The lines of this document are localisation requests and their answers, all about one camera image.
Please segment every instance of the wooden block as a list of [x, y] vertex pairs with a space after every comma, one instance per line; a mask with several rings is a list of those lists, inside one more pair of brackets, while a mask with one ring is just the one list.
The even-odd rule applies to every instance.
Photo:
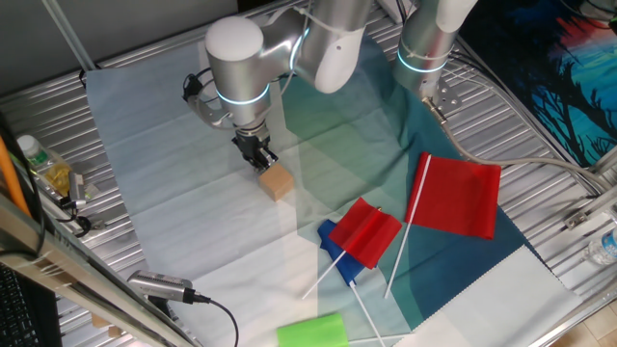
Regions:
[[105, 328], [108, 325], [110, 325], [110, 323], [106, 320], [104, 320], [103, 318], [97, 316], [94, 313], [91, 313], [91, 315], [93, 316], [93, 327], [95, 328]]
[[109, 335], [109, 337], [120, 337], [122, 336], [122, 333], [123, 333], [123, 330], [116, 326], [111, 326], [107, 330], [107, 334]]
[[617, 330], [617, 315], [610, 307], [605, 307], [585, 319], [585, 325], [597, 340]]
[[280, 200], [293, 189], [293, 176], [276, 163], [259, 177], [259, 187], [274, 201]]

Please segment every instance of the water bottle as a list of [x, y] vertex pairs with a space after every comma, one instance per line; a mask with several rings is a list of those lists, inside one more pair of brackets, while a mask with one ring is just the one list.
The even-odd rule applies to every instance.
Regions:
[[70, 166], [55, 151], [40, 145], [39, 141], [30, 135], [17, 139], [26, 159], [39, 178], [45, 184], [53, 187], [63, 197], [68, 195], [68, 173]]
[[613, 231], [615, 231], [615, 229], [604, 234], [602, 238], [591, 241], [584, 252], [584, 257], [601, 265], [616, 262], [617, 241], [615, 240]]

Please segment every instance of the metal grating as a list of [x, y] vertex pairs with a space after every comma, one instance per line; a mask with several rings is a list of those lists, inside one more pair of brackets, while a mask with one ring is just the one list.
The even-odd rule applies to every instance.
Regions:
[[[249, 13], [250, 17], [272, 13], [288, 5], [307, 1], [281, 1]], [[373, 5], [366, 33], [379, 42], [388, 57], [396, 55], [402, 26], [395, 24], [377, 4]], [[100, 64], [125, 67], [168, 50], [201, 40], [207, 26], [162, 40]], [[536, 131], [521, 110], [515, 110], [485, 86], [465, 78], [486, 81], [467, 67], [450, 63], [444, 73], [448, 84], [460, 96], [462, 109], [446, 115], [464, 147], [489, 159], [522, 156], [558, 156], [549, 142]], [[86, 183], [95, 184], [101, 194], [84, 209], [84, 214], [104, 221], [105, 229], [83, 238], [121, 276], [147, 269], [139, 240], [123, 205], [112, 168], [100, 141], [77, 73], [56, 79], [0, 99], [0, 109], [17, 133], [30, 133], [47, 147], [58, 151], [81, 171]], [[617, 171], [605, 175], [617, 181]], [[563, 220], [589, 201], [579, 182], [554, 167], [527, 164], [509, 167], [501, 175], [499, 204], [519, 227], [552, 271], [583, 298], [589, 298], [617, 274], [617, 267], [595, 268], [580, 261], [580, 251], [589, 237], [612, 228], [608, 217], [590, 222], [585, 231], [572, 233]], [[127, 346], [130, 335], [110, 338], [91, 325], [90, 314], [66, 299], [59, 299], [61, 330], [66, 346]]]

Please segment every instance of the silver metal rod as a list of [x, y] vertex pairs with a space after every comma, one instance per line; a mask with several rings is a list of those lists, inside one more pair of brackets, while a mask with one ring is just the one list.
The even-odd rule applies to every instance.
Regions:
[[65, 13], [62, 11], [56, 0], [41, 0], [41, 2], [56, 23], [56, 26], [62, 33], [62, 36], [65, 37], [70, 50], [73, 51], [73, 54], [75, 55], [75, 58], [77, 58], [81, 68], [86, 71], [96, 69], [93, 60], [90, 58], [90, 55], [88, 55], [84, 45], [81, 44], [81, 41], [77, 37], [77, 34], [75, 34], [75, 31], [73, 31], [73, 28], [70, 26], [70, 23], [65, 16]]

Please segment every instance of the silver cylinder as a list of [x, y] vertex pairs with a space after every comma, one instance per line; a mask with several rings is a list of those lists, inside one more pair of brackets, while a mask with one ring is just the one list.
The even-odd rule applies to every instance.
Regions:
[[[279, 15], [272, 23], [260, 28], [263, 45], [243, 60], [222, 60], [206, 49], [217, 93], [236, 126], [257, 126], [255, 118], [270, 106], [268, 84], [274, 77], [289, 71], [289, 57], [302, 34], [302, 20], [299, 13], [291, 10]], [[225, 39], [243, 44], [240, 38], [229, 36]]]
[[[462, 23], [475, 0], [458, 1], [465, 4], [461, 6], [462, 10], [456, 13], [458, 17], [453, 17], [452, 20]], [[443, 14], [443, 9], [449, 9], [451, 4], [451, 0], [423, 1], [420, 8], [407, 19], [401, 34], [394, 77], [398, 83], [420, 98], [436, 95], [442, 67], [460, 29], [459, 24], [454, 29], [448, 28], [444, 31], [438, 24], [438, 16], [452, 17], [452, 13]]]

